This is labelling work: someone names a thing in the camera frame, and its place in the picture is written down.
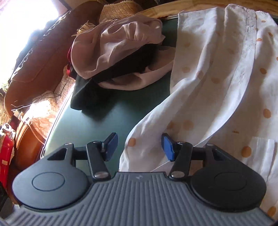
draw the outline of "pink fabric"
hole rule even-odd
[[[142,89],[162,78],[172,70],[175,57],[174,47],[159,46],[152,64],[146,67],[145,72],[132,73],[99,83],[99,86],[106,89],[137,90]]]
[[[79,76],[89,79],[143,45],[161,43],[161,29],[160,20],[143,15],[99,24],[75,38],[72,65]]]

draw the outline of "white polka dot fabric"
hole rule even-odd
[[[277,219],[278,26],[271,16],[234,4],[179,13],[170,92],[128,135],[119,170],[168,173],[164,132],[194,146],[214,143],[264,178],[261,208]]]

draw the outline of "metal screw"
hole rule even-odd
[[[182,178],[184,176],[185,176],[184,172],[181,171],[174,171],[171,173],[171,177],[173,178]]]
[[[101,152],[105,152],[104,142],[101,143]]]
[[[99,172],[96,172],[94,176],[96,178],[106,178],[109,176],[109,173],[107,173],[105,171],[99,171]]]

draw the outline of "brown leather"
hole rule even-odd
[[[88,20],[98,24],[103,5],[96,1],[85,2],[62,16],[23,59],[15,71],[7,90],[4,107],[12,116],[16,106],[27,105],[47,90],[54,91],[63,76],[67,53],[74,40],[73,34]]]
[[[62,16],[38,41],[16,70],[4,99],[4,107],[11,117],[11,109],[27,105],[45,91],[54,91],[63,76],[68,63],[67,53],[73,43],[73,34],[88,20],[98,24],[103,5],[96,1],[85,2]],[[28,108],[25,108],[23,122],[16,132],[14,157],[9,167],[7,192],[16,202],[12,193],[13,179],[22,170],[37,161],[45,140],[30,123]]]
[[[14,163],[21,171],[36,162],[36,157],[43,147],[42,143],[45,142],[35,128],[28,125],[30,124],[28,112],[24,115],[23,120],[26,122],[21,121],[18,126],[14,149]]]

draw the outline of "green table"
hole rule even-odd
[[[176,46],[177,19],[163,22],[162,33],[166,36],[163,45]],[[97,110],[77,111],[70,108],[71,97],[60,110],[47,138],[42,156],[48,155],[64,143],[75,147],[91,141],[104,141],[112,132],[119,137],[118,147],[106,166],[111,173],[119,168],[119,159],[125,140],[133,127],[170,94],[170,75],[167,73],[157,82],[135,91],[115,90],[113,96]],[[89,175],[87,160],[76,161],[76,167]]]

